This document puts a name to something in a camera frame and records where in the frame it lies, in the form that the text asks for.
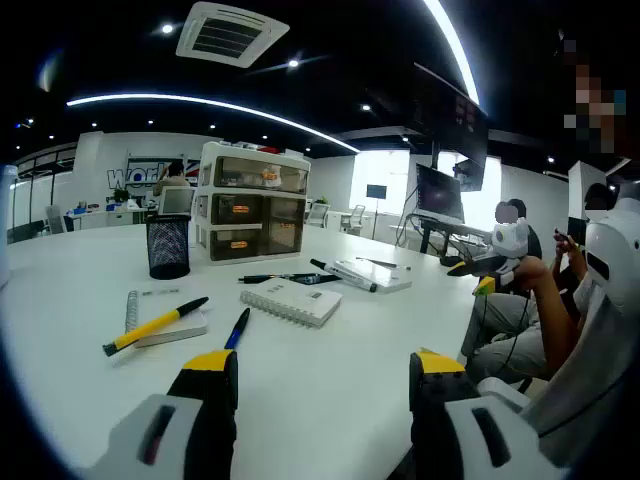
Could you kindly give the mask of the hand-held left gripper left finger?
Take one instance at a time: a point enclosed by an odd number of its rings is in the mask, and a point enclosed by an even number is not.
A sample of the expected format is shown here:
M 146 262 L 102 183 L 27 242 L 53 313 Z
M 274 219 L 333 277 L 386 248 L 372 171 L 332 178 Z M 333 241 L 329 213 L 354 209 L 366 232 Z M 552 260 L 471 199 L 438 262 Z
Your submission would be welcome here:
M 232 349 L 199 355 L 168 392 L 116 424 L 86 479 L 228 479 L 237 436 L 238 361 Z

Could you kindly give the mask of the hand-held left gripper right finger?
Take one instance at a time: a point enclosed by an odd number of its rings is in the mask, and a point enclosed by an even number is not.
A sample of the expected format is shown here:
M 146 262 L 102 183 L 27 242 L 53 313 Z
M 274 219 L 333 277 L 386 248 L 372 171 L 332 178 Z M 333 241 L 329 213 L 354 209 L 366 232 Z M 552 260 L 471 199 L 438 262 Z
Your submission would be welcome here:
M 417 479 L 563 479 L 530 425 L 482 396 L 465 367 L 421 350 L 409 361 L 411 460 Z

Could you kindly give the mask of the person's right hand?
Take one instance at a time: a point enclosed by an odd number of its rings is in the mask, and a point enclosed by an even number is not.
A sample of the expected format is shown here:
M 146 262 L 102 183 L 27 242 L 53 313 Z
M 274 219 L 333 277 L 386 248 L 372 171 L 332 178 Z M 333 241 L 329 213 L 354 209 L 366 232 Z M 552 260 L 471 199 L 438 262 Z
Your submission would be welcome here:
M 513 273 L 514 283 L 522 290 L 536 290 L 539 286 L 553 281 L 548 267 L 535 256 L 524 256 Z

